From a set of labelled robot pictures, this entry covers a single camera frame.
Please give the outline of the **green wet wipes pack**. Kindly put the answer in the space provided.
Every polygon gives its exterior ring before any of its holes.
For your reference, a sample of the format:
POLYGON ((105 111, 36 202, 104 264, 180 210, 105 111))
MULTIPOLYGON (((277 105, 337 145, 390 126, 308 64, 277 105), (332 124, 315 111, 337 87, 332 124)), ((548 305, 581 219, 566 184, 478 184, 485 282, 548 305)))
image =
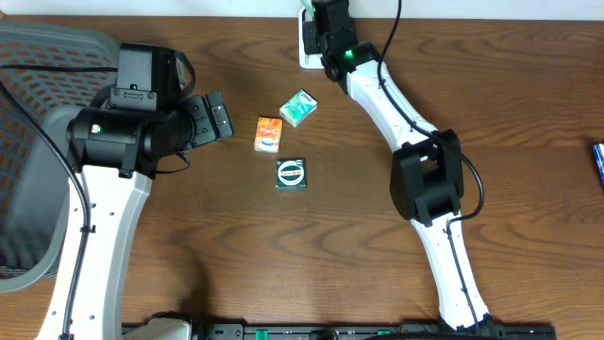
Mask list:
POLYGON ((302 0, 302 5, 304 6, 305 10, 309 14, 313 14, 314 13, 314 6, 312 4, 312 0, 302 0))

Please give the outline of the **dark green small box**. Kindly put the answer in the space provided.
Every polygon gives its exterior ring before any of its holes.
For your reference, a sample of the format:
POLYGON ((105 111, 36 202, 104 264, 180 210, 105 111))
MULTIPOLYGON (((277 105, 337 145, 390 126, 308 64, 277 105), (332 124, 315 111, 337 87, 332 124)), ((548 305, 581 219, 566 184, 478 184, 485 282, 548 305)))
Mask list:
POLYGON ((298 191, 307 188, 305 159, 284 159, 276 161, 276 188, 279 191, 298 191))

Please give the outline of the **orange tissue pack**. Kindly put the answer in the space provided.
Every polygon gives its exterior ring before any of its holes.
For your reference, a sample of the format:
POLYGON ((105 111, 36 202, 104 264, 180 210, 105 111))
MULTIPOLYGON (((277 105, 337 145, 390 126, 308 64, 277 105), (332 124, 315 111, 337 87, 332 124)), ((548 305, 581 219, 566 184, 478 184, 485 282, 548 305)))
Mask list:
POLYGON ((257 124, 254 149, 277 153, 282 136, 283 122, 278 118, 260 117, 257 124))

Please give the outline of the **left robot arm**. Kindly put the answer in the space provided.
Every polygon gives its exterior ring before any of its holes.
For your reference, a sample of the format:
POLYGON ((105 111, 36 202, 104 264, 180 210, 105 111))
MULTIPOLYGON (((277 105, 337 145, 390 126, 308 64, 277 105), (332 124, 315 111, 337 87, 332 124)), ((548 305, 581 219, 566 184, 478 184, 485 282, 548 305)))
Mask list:
POLYGON ((185 55, 125 43, 116 81, 66 128, 69 214, 42 339, 119 339, 127 268, 159 161, 232 136, 218 92, 185 55))

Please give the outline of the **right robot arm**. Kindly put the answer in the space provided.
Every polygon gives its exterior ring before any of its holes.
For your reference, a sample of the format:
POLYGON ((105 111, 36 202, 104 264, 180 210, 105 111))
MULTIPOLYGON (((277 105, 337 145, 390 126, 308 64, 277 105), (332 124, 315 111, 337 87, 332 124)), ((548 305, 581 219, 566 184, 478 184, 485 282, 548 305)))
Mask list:
POLYGON ((417 232, 435 280, 440 318, 455 332, 478 332, 489 310, 480 296, 461 223, 464 168, 457 134, 439 130, 397 88, 386 48, 358 38, 348 0, 306 1, 300 11, 300 64, 316 59, 326 76, 371 117, 393 152, 390 195, 417 232))

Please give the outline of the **yellow snack bag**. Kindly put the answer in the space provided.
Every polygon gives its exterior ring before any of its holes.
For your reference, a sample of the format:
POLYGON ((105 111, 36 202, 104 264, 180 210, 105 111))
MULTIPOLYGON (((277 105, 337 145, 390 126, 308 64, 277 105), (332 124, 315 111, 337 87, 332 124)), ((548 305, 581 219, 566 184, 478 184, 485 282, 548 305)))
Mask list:
POLYGON ((602 184, 604 184, 604 144, 594 144, 593 151, 600 181, 602 184))

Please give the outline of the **green tissue pack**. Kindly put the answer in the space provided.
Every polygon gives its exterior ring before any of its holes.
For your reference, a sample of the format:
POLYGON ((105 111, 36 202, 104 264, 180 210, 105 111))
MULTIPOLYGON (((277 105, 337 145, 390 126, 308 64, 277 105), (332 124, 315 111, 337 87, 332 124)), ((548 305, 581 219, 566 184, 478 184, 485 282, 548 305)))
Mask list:
POLYGON ((297 128, 318 107, 318 101, 304 90, 299 90, 279 108, 279 115, 297 128))

